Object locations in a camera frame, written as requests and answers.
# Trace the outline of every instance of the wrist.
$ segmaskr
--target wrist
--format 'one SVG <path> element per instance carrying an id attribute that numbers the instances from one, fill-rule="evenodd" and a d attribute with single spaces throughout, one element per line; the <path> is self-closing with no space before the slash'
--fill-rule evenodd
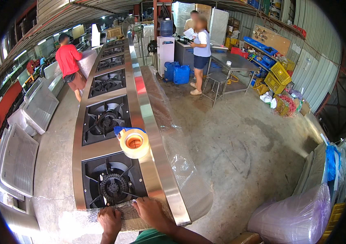
<path id="1" fill-rule="evenodd" d="M 101 238 L 101 244 L 114 244 L 117 238 L 117 234 L 113 234 L 110 232 L 103 232 Z"/>

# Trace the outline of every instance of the red shirt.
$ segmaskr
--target red shirt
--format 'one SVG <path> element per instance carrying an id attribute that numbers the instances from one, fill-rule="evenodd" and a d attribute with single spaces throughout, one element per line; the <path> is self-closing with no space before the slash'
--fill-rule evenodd
<path id="1" fill-rule="evenodd" d="M 79 70 L 77 60 L 81 60 L 81 58 L 82 53 L 79 53 L 73 44 L 59 47 L 55 54 L 55 59 L 58 61 L 63 77 L 74 74 Z"/>

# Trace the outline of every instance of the forearm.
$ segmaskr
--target forearm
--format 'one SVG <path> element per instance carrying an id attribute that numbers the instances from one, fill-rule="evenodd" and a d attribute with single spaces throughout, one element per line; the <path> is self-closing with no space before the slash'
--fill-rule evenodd
<path id="1" fill-rule="evenodd" d="M 198 48 L 205 48 L 207 46 L 207 44 L 195 44 L 195 47 L 198 47 Z"/>
<path id="2" fill-rule="evenodd" d="M 167 236 L 172 238 L 173 241 L 177 243 L 203 243 L 203 244 L 212 244 L 209 240 L 202 237 L 198 233 L 195 233 L 184 227 L 178 227 L 174 224 L 174 227 L 171 227 L 170 231 L 165 233 Z"/>
<path id="3" fill-rule="evenodd" d="M 100 244 L 114 244 L 116 241 L 116 238 L 117 238 L 117 235 L 112 235 L 112 234 L 108 234 L 104 232 L 102 234 Z"/>

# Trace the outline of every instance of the person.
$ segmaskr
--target person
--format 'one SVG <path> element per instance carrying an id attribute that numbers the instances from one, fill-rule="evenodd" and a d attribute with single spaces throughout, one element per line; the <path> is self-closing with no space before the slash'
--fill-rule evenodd
<path id="1" fill-rule="evenodd" d="M 190 44 L 191 47 L 193 47 L 193 66 L 196 77 L 196 83 L 190 83 L 190 85 L 195 88 L 195 90 L 191 91 L 191 95 L 193 96 L 201 95 L 203 69 L 211 56 L 210 34 L 207 29 L 207 19 L 204 16 L 199 16 L 196 20 L 195 32 L 198 35 Z"/>
<path id="2" fill-rule="evenodd" d="M 40 59 L 40 65 L 43 65 L 43 63 L 46 62 L 46 58 L 44 56 L 41 57 Z"/>
<path id="3" fill-rule="evenodd" d="M 160 202 L 144 197 L 137 198 L 132 204 L 139 217 L 153 229 L 145 230 L 139 234 L 131 244 L 175 244 L 175 243 L 202 243 L 212 244 L 201 235 L 184 227 L 176 226 L 164 212 Z M 122 228 L 122 214 L 119 210 L 106 207 L 100 210 L 97 221 L 103 228 L 101 244 L 113 244 Z"/>
<path id="4" fill-rule="evenodd" d="M 78 52 L 73 44 L 69 44 L 70 38 L 66 33 L 59 36 L 60 47 L 56 51 L 55 59 L 63 73 L 63 79 L 67 82 L 75 97 L 81 102 L 82 91 L 86 86 L 86 79 L 79 70 L 77 61 L 81 60 L 82 52 Z"/>
<path id="5" fill-rule="evenodd" d="M 184 31 L 187 31 L 190 28 L 195 29 L 195 21 L 197 20 L 198 16 L 199 12 L 197 12 L 196 10 L 191 11 L 191 18 L 185 21 Z"/>

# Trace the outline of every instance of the packing tape roll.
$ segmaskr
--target packing tape roll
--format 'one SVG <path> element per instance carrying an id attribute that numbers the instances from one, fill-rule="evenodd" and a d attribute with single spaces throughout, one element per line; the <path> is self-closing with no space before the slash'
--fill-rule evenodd
<path id="1" fill-rule="evenodd" d="M 150 151 L 148 136 L 140 129 L 130 129 L 120 132 L 120 147 L 131 159 L 140 159 Z"/>

